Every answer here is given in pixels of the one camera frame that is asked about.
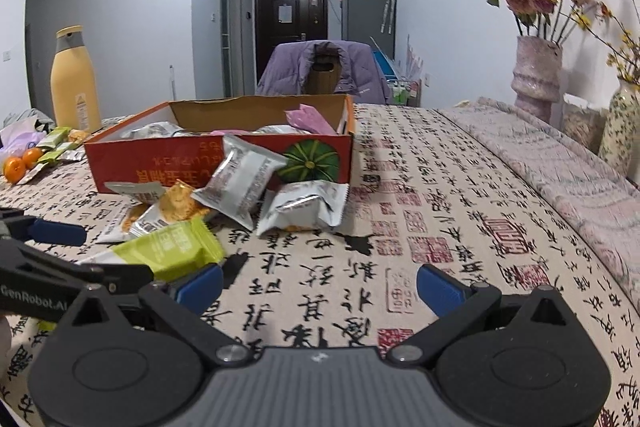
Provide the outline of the green white snack bar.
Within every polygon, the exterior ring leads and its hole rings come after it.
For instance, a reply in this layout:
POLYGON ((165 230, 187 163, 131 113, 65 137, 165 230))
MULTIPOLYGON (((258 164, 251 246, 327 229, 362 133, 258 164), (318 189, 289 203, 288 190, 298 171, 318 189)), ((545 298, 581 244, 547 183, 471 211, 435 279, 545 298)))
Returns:
POLYGON ((201 217, 181 221, 131 241, 115 245, 81 265, 147 265, 157 279, 173 282, 216 263, 227 255, 201 217))

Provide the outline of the pink snack packet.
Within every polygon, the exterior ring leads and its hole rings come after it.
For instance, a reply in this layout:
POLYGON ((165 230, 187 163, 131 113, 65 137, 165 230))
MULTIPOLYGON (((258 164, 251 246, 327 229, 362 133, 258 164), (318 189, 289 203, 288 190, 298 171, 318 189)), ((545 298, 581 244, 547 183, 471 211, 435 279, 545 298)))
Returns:
POLYGON ((298 130, 312 134, 336 135, 335 129, 314 106, 300 104, 296 109, 285 112, 288 124, 298 130))

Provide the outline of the orange tangerine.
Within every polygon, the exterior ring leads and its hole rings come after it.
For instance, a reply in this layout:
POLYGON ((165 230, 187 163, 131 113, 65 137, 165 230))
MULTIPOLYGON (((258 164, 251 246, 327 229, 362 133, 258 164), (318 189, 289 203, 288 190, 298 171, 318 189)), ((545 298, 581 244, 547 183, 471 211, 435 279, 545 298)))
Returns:
POLYGON ((17 184, 26 176, 27 167, 21 157, 11 156, 3 164, 2 173, 9 184, 17 184))
POLYGON ((27 170, 32 170, 38 164, 39 159, 43 156, 43 150, 39 147, 31 147, 25 150, 22 156, 23 162, 27 170))

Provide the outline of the purple tissue pack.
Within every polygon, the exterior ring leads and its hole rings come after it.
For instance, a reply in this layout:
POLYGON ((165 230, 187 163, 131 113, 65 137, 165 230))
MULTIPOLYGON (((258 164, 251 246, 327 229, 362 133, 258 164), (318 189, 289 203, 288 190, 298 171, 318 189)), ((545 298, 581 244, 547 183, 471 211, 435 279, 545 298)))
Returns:
POLYGON ((22 157, 25 150, 37 145, 46 136, 36 129, 37 120, 36 116, 30 116, 1 130, 1 162, 13 156, 22 157))

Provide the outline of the green snack bar on table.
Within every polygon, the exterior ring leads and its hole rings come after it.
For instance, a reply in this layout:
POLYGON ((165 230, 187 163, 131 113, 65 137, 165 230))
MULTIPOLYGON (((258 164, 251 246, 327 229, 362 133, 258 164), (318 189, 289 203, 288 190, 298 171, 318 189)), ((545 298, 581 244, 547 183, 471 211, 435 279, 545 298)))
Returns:
POLYGON ((67 140, 69 133, 70 127, 56 127, 37 143, 37 147, 43 152, 55 150, 67 140))

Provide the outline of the white silver snack packet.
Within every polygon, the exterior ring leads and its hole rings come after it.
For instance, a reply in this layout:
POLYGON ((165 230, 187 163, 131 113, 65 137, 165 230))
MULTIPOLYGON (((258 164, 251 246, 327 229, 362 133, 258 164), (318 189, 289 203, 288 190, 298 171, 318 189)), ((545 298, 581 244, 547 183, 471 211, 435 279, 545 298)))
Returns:
POLYGON ((224 159, 191 197, 253 231, 252 212, 274 173, 286 165, 286 158, 233 134, 225 134, 222 144, 224 159))

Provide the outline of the yellow thermos bottle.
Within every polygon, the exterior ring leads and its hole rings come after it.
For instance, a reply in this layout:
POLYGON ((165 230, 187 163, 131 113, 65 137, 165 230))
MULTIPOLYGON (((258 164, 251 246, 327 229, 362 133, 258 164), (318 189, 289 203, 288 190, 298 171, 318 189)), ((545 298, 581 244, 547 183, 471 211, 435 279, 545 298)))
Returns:
POLYGON ((56 124, 93 133, 102 127, 102 118, 83 30, 75 25, 56 33, 50 86, 56 124))

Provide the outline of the pink quilted cloth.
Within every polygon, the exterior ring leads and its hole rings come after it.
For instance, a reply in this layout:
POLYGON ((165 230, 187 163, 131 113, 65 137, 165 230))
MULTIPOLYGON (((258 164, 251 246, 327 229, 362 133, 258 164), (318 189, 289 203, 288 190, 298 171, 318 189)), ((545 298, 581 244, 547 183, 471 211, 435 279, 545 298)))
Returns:
POLYGON ((440 113, 548 202, 638 306, 638 188, 590 150, 515 106, 479 98, 440 113))

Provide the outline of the clear storage jar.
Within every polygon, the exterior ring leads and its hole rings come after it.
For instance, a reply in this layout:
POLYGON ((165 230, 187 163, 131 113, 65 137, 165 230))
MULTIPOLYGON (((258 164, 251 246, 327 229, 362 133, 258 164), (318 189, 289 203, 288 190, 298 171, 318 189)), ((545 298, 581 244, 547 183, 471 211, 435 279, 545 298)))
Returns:
POLYGON ((599 152, 606 116, 606 108, 593 106, 575 95, 563 95, 561 130, 591 153, 599 152))

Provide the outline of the floral patterned vase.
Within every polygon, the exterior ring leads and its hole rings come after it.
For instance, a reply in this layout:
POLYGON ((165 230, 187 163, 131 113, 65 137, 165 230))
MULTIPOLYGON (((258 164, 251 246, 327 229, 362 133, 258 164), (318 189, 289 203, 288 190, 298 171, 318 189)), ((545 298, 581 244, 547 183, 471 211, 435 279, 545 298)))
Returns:
POLYGON ((627 176, 639 130, 639 86, 620 79, 605 118, 598 156, 621 176, 627 176))

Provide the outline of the purple jacket on chair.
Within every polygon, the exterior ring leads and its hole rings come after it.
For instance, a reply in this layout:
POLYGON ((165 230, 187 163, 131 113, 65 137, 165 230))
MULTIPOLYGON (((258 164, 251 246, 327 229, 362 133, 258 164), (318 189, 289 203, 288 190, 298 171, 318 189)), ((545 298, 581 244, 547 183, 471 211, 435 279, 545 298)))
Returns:
POLYGON ((345 40, 279 44, 258 95, 348 94, 357 103, 390 104, 390 87, 370 46, 345 40))

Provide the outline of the pink ceramic vase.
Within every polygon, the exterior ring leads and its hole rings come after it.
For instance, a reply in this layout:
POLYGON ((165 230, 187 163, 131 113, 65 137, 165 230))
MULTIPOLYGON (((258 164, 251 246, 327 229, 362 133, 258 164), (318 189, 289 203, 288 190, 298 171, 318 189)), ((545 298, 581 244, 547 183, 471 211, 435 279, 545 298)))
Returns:
POLYGON ((511 88, 514 105, 549 122, 552 105, 560 101, 560 72, 563 51, 560 46, 539 37, 518 37, 511 88))

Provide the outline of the wooden chair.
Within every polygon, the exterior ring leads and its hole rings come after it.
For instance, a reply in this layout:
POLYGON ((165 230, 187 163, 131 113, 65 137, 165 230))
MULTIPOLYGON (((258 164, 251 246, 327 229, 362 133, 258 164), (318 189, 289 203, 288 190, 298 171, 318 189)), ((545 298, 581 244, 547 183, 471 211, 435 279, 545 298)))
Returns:
POLYGON ((342 65, 336 55, 320 55, 312 63, 306 84, 306 94, 333 94, 341 79, 342 65))

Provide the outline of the grey refrigerator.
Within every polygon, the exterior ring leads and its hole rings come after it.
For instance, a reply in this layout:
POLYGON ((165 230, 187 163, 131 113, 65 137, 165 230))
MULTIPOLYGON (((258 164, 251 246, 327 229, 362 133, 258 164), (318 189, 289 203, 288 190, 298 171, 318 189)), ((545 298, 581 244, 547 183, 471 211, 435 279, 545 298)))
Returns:
POLYGON ((395 57, 394 0, 342 0, 342 39, 380 48, 395 57))

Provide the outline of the dark entrance door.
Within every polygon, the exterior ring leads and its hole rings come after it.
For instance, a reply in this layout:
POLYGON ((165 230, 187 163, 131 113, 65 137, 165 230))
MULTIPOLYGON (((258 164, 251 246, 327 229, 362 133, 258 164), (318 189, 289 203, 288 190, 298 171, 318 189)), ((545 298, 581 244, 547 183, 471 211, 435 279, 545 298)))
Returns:
POLYGON ((254 0, 256 80, 282 43, 326 40, 328 0, 254 0))

